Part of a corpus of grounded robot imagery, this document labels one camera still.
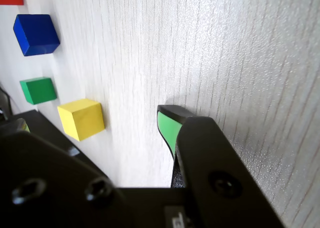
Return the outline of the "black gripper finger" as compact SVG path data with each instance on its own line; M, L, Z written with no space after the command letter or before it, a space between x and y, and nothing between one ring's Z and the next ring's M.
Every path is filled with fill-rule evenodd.
M188 117L176 154L197 228L284 226L212 118Z
M195 114L179 105L160 104L157 106L157 128L173 158L171 188L185 187L176 156L176 141L186 119L193 116Z

